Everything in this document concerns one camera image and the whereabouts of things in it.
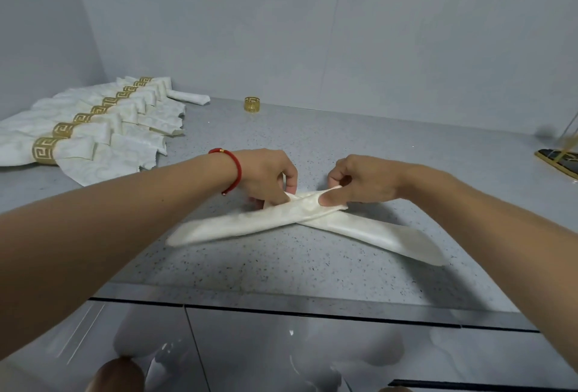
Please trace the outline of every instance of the red bracelet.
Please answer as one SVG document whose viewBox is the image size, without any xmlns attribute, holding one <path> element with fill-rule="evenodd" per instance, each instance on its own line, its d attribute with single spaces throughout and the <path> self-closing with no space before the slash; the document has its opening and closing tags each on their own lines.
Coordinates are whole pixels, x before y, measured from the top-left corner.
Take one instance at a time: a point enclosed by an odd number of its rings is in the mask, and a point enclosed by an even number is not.
<svg viewBox="0 0 578 392">
<path fill-rule="evenodd" d="M 233 182 L 233 184 L 230 187 L 228 187 L 225 191 L 221 192 L 222 195 L 227 195 L 228 192 L 233 191 L 237 187 L 239 182 L 241 182 L 241 177 L 243 176 L 243 170 L 241 169 L 241 163 L 237 159 L 237 156 L 232 154 L 229 150 L 225 150 L 224 148 L 214 148 L 213 150 L 209 150 L 209 154 L 211 154 L 211 153 L 227 154 L 231 157 L 231 159 L 233 160 L 233 162 L 235 162 L 235 165 L 237 166 L 237 178 L 235 179 L 235 182 Z"/>
</svg>

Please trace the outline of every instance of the person's right arm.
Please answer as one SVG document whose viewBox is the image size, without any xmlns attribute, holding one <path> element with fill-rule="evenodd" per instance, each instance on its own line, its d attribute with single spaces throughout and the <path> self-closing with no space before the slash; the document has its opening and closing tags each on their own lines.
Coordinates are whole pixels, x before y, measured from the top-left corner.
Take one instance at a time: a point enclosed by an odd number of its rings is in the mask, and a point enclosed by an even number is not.
<svg viewBox="0 0 578 392">
<path fill-rule="evenodd" d="M 350 155 L 324 206 L 410 200 L 450 234 L 578 370 L 578 234 L 423 165 Z"/>
</svg>

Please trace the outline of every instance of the countertop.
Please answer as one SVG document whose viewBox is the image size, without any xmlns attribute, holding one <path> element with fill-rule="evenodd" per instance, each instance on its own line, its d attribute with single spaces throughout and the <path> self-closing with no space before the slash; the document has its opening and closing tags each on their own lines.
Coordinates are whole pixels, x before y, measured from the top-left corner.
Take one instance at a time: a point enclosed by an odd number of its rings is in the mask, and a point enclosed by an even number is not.
<svg viewBox="0 0 578 392">
<path fill-rule="evenodd" d="M 369 154 L 446 170 L 484 192 L 578 231 L 577 181 L 533 156 L 545 147 L 534 136 L 268 104 L 262 104 L 258 114 L 249 114 L 242 102 L 223 99 L 206 106 L 188 105 L 184 131 L 184 136 L 167 138 L 169 155 L 160 156 L 159 166 L 214 147 L 280 148 L 297 166 L 299 190 L 305 191 L 325 189 L 325 176 L 339 158 Z M 56 167 L 0 169 L 0 211 L 76 187 Z M 247 203 L 240 194 L 218 195 L 187 220 L 242 207 Z M 410 202 L 351 205 L 350 211 L 422 230 L 441 248 L 449 265 L 433 267 L 339 235 L 287 226 L 177 249 L 164 246 L 165 235 L 119 272 L 111 287 L 119 287 L 114 283 L 162 287 L 160 301 L 170 299 L 171 290 L 185 290 L 196 293 L 197 301 L 203 293 L 211 293 L 212 299 L 219 293 L 223 299 L 237 293 L 263 294 L 264 299 L 282 295 L 517 312 L 481 267 Z"/>
</svg>

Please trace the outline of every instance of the forearm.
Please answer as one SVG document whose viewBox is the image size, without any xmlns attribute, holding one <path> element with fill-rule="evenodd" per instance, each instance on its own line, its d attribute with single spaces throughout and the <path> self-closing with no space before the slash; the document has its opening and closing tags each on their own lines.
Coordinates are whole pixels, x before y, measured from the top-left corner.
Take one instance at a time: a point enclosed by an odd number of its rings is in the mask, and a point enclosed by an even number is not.
<svg viewBox="0 0 578 392">
<path fill-rule="evenodd" d="M 406 192 L 578 367 L 578 235 L 437 170 L 415 169 Z"/>
<path fill-rule="evenodd" d="M 227 155 L 204 155 L 1 214 L 0 328 L 15 332 L 5 333 L 0 359 L 72 313 L 235 177 Z"/>
</svg>

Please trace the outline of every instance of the cabinet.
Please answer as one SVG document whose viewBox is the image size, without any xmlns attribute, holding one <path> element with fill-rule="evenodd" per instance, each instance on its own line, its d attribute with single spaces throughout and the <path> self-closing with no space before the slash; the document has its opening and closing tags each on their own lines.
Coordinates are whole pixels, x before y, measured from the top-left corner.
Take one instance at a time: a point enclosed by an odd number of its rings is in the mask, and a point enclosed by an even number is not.
<svg viewBox="0 0 578 392">
<path fill-rule="evenodd" d="M 394 379 L 576 389 L 541 334 L 187 309 L 211 392 L 376 392 Z"/>
<path fill-rule="evenodd" d="M 208 392 L 184 308 L 96 301 L 5 359 L 0 384 L 10 379 L 13 392 L 83 392 L 119 355 L 143 369 L 146 391 Z"/>
</svg>

